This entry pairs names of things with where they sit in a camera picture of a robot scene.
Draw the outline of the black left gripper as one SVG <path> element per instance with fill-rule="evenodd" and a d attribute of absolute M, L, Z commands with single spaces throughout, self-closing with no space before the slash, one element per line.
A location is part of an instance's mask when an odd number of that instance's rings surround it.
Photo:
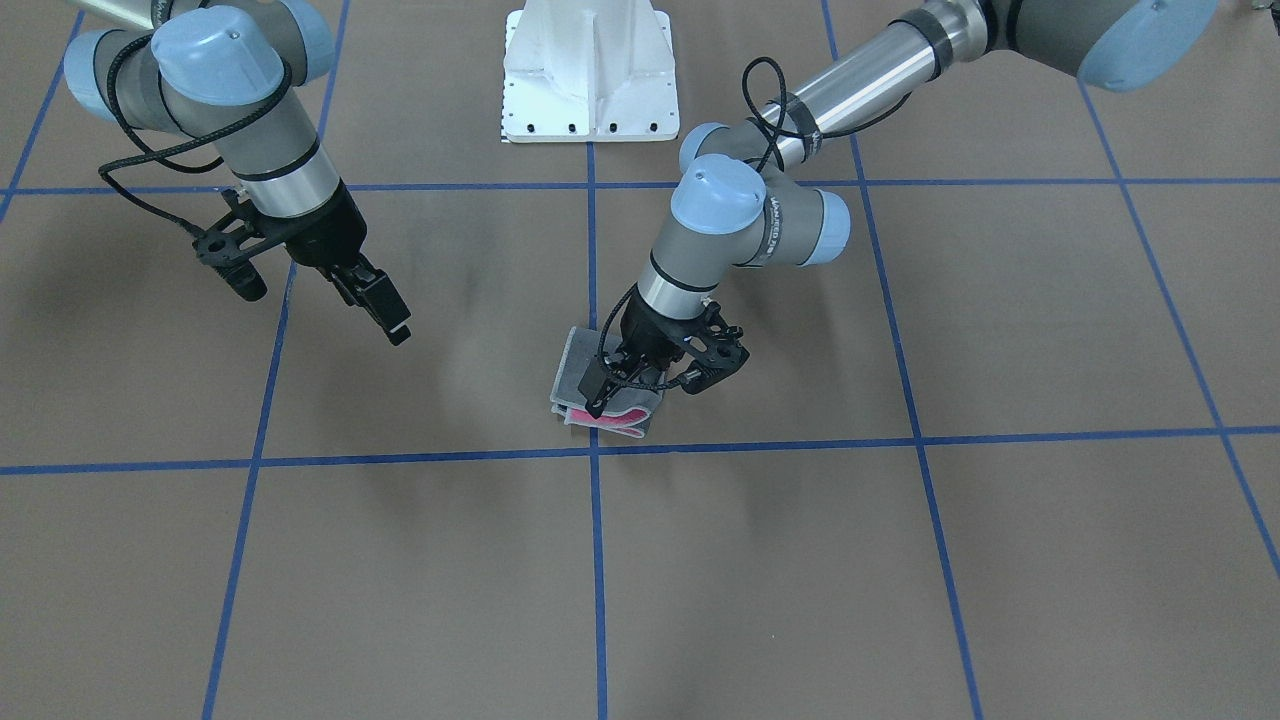
<path fill-rule="evenodd" d="M 736 373 L 750 357 L 741 345 L 742 329 L 723 319 L 714 300 L 705 301 L 692 319 L 673 319 L 640 296 L 623 296 L 607 318 L 604 332 L 620 313 L 621 346 L 611 356 L 591 357 L 579 382 L 591 419 L 600 419 L 622 386 L 630 387 L 648 368 L 660 372 L 660 383 L 637 384 L 639 389 L 680 387 L 698 395 Z"/>

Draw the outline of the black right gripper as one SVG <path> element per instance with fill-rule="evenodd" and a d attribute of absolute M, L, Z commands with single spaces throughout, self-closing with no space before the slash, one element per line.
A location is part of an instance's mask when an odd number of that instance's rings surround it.
<path fill-rule="evenodd" d="M 223 199 L 230 211 L 196 231 L 193 250 L 241 299 L 265 296 L 252 259 L 282 246 L 294 263 L 319 270 L 349 306 L 365 310 L 392 346 L 411 336 L 411 311 L 392 278 L 361 254 L 369 227 L 343 183 L 320 208 L 293 218 L 270 217 L 230 190 Z"/>

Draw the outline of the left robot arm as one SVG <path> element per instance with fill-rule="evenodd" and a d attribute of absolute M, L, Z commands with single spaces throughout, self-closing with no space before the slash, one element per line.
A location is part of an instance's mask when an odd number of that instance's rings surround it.
<path fill-rule="evenodd" d="M 696 395 L 749 357 L 714 292 L 736 266 L 833 261 L 851 236 L 847 204 L 788 169 L 887 119 L 959 63 L 1009 50 L 1120 94 L 1174 67 L 1213 1 L 927 1 L 736 126 L 684 140 L 682 173 L 637 282 L 602 328 L 573 328 L 550 392 L 568 424 L 640 437 L 666 391 Z"/>

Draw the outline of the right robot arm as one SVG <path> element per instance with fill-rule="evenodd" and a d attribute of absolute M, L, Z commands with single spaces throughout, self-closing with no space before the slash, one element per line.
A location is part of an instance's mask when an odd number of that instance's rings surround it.
<path fill-rule="evenodd" d="M 392 343 L 404 342 L 410 310 L 392 278 L 362 255 L 366 222 L 294 92 L 332 69 L 337 46 L 324 17 L 306 1 L 84 6 L 125 22 L 72 40 L 61 64 L 76 100 L 138 149 L 101 165 L 102 181 L 119 190 L 115 173 L 146 163 L 188 174 L 228 168 L 237 184 L 223 192 L 229 211 L 218 222 L 201 227 L 163 213 L 205 266 L 252 302 L 266 292 L 253 258 L 282 246 L 364 309 Z M 177 161 L 206 146 L 216 150 L 214 161 Z"/>

